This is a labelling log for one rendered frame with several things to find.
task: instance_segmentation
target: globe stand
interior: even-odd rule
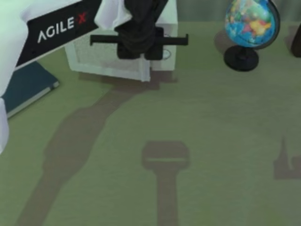
[[[235,71],[248,72],[257,67],[259,57],[252,48],[232,46],[226,50],[224,62]]]

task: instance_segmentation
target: robotic arm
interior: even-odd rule
[[[8,141],[4,95],[14,70],[95,29],[118,36],[91,35],[94,43],[116,43],[120,59],[161,60],[164,45],[188,45],[164,38],[155,26],[168,0],[4,0],[0,8],[0,153]]]

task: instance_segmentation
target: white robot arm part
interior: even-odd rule
[[[29,34],[27,22],[83,0],[2,0],[0,3],[0,153],[9,135],[4,100],[1,98],[16,69]],[[105,29],[131,19],[124,0],[99,0],[100,8],[94,22]]]

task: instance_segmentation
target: red letter x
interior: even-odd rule
[[[82,14],[79,14],[79,17],[77,19],[79,24],[82,24],[82,23],[86,22],[86,15],[87,15],[86,12],[84,12]]]

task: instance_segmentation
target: black object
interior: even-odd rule
[[[297,33],[293,39],[291,45],[291,52],[295,57],[301,57],[301,24],[297,30]]]
[[[96,30],[98,26],[94,23],[94,18],[101,3],[102,0],[82,0],[30,20],[27,23],[28,38],[16,66]]]
[[[90,45],[116,43],[119,59],[138,59],[144,53],[147,60],[162,60],[164,45],[187,46],[189,39],[188,35],[185,38],[165,38],[164,29],[156,27],[167,2],[168,0],[125,0],[125,6],[133,18],[115,28],[118,36],[91,35]]]
[[[15,71],[3,95],[8,117],[23,110],[58,85],[58,79],[37,62]]]
[[[224,61],[228,67],[235,71],[248,72],[257,67],[259,57],[252,48],[232,46],[226,50]]]

